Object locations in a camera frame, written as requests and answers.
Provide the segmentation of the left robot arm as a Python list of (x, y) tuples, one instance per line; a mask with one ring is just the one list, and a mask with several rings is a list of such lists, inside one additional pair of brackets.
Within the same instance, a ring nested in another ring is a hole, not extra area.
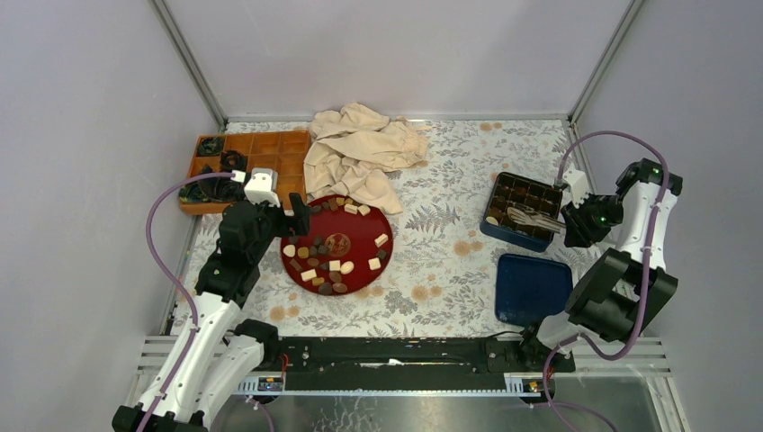
[(279, 358), (278, 330), (238, 317), (276, 238), (305, 236), (310, 208), (290, 193), (292, 213), (268, 201), (235, 202), (222, 213), (216, 247), (199, 273), (185, 322), (155, 381), (112, 418), (116, 431), (207, 431), (252, 370)]

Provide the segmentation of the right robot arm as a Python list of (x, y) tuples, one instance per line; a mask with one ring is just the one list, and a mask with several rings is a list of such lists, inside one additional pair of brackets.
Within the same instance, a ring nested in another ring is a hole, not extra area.
[(613, 194), (575, 195), (561, 210), (568, 248), (592, 247), (619, 233), (614, 245), (579, 279), (562, 312), (544, 318), (516, 346), (517, 362), (537, 371), (565, 340), (598, 336), (630, 345), (678, 288), (668, 273), (664, 238), (682, 177), (644, 158), (617, 178)]

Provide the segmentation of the navy chocolate box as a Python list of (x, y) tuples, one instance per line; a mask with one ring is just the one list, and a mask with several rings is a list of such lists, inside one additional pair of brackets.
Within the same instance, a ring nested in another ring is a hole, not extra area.
[(561, 201), (561, 191), (552, 185), (500, 172), (482, 213), (480, 231), (530, 251), (544, 252), (551, 245), (555, 233), (517, 221), (511, 214), (520, 211), (527, 216), (537, 213), (554, 219), (560, 215)]

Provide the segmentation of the red round tray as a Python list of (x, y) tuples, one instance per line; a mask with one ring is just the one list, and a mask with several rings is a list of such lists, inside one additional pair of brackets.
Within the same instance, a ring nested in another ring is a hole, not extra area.
[[(391, 261), (395, 246), (383, 211), (340, 195), (310, 203), (323, 211), (310, 215), (308, 235), (280, 240), (278, 252), (287, 275), (302, 289), (322, 296), (356, 293), (375, 282)], [(381, 269), (371, 271), (368, 260), (378, 257)]]

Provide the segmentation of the white block chocolate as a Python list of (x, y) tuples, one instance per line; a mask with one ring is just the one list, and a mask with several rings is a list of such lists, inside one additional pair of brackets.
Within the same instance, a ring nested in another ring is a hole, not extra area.
[(371, 271), (380, 270), (382, 267), (382, 261), (378, 257), (374, 257), (368, 260), (368, 266)]

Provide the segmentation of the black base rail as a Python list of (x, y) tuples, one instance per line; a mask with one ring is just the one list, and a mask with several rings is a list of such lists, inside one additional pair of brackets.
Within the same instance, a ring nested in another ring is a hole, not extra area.
[(529, 338), (284, 337), (235, 389), (256, 396), (406, 392), (535, 396), (571, 355)]

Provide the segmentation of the navy box lid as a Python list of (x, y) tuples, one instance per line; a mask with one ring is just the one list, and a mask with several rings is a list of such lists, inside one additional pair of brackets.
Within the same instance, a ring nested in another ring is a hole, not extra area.
[(564, 311), (573, 289), (568, 265), (535, 256), (504, 254), (498, 260), (494, 314), (528, 327)]

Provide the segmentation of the dark rolled tie patterned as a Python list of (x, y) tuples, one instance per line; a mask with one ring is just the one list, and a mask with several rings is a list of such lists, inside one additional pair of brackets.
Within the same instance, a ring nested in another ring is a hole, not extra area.
[(243, 185), (228, 177), (213, 177), (199, 181), (204, 195), (213, 203), (233, 203), (244, 197)]

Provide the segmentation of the wooden compartment tray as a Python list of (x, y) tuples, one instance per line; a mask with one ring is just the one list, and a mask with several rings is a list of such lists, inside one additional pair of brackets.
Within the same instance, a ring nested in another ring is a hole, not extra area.
[[(224, 136), (225, 146), (218, 157), (196, 157), (201, 137)], [(303, 159), (311, 145), (305, 130), (256, 132), (244, 134), (202, 135), (196, 141), (188, 168), (189, 177), (210, 172), (249, 172), (255, 167), (271, 168), (278, 173), (276, 193), (287, 209), (291, 207), (289, 193), (299, 193), (307, 199), (303, 175)], [(178, 193), (181, 210), (189, 215), (220, 213), (231, 202), (210, 202), (199, 187), (189, 184)]]

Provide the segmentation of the beige crumpled cloth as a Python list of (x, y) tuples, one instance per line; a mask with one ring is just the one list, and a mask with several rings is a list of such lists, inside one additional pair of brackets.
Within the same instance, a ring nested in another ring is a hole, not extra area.
[(393, 120), (361, 103), (315, 114), (303, 159), (306, 193), (338, 194), (387, 214), (403, 212), (389, 173), (426, 160), (429, 140), (405, 119)]

